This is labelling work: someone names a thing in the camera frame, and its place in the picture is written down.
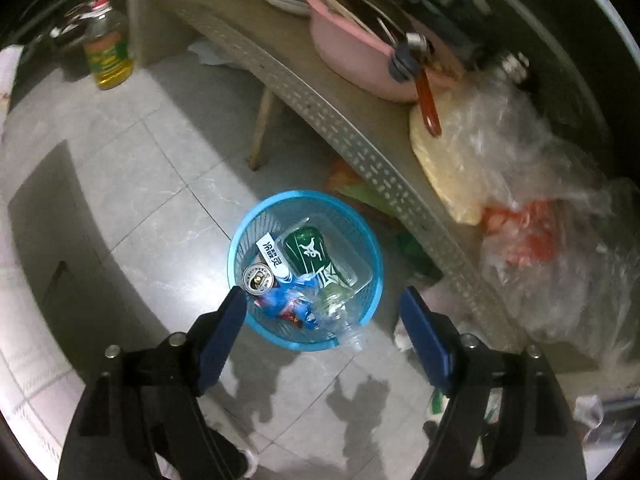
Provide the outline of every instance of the shelf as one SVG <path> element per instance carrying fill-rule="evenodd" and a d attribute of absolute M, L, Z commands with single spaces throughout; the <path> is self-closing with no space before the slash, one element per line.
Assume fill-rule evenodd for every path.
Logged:
<path fill-rule="evenodd" d="M 478 230 L 451 220 L 412 152 L 409 106 L 338 76 L 316 54 L 308 19 L 262 0 L 153 1 L 223 47 L 302 116 L 386 198 L 450 277 L 494 348 L 521 348 L 522 332 L 478 273 Z"/>

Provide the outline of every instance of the red item in plastic bag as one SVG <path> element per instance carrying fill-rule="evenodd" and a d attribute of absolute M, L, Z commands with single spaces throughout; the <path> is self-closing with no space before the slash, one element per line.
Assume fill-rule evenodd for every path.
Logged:
<path fill-rule="evenodd" d="M 487 207 L 482 224 L 499 240 L 502 257 L 512 266 L 549 262 L 558 254 L 558 224 L 546 200 L 534 200 L 518 211 Z"/>

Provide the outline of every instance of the shelf leg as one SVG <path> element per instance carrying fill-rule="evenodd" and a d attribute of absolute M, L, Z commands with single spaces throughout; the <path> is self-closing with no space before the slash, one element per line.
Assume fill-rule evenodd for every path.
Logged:
<path fill-rule="evenodd" d="M 248 159 L 249 169 L 252 171 L 260 168 L 261 165 L 265 163 L 265 159 L 262 156 L 262 140 L 264 139 L 264 134 L 267 131 L 267 127 L 269 126 L 269 122 L 276 115 L 277 110 L 279 110 L 278 103 L 280 100 L 277 95 L 274 94 L 267 87 L 264 88 L 262 92 L 262 98 L 260 99 L 260 108 L 258 110 L 258 117 L 255 120 L 255 130 L 254 130 L 254 139 L 252 140 L 251 145 L 251 155 Z"/>

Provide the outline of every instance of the pink bowl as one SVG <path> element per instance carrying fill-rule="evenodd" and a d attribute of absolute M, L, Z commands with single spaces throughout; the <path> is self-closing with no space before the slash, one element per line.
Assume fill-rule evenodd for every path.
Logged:
<path fill-rule="evenodd" d="M 411 103 L 417 99 L 415 83 L 396 82 L 388 71 L 393 48 L 369 34 L 351 20 L 331 12 L 324 0 L 307 0 L 311 6 L 311 37 L 316 51 L 334 72 L 360 88 L 387 101 Z M 423 24 L 414 22 L 416 30 L 434 45 L 435 57 L 450 72 L 462 75 L 464 69 L 443 41 Z M 456 80 L 427 69 L 434 86 L 451 87 Z"/>

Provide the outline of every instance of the red handle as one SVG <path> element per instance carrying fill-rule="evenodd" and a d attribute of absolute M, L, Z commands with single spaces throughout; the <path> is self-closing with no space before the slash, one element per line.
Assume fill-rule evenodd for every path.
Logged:
<path fill-rule="evenodd" d="M 442 127 L 440 126 L 436 103 L 433 100 L 433 93 L 429 86 L 429 79 L 427 78 L 427 73 L 424 69 L 415 80 L 415 91 L 418 94 L 418 104 L 420 105 L 422 120 L 424 120 L 424 125 L 427 127 L 427 131 L 432 137 L 437 138 L 441 136 Z"/>

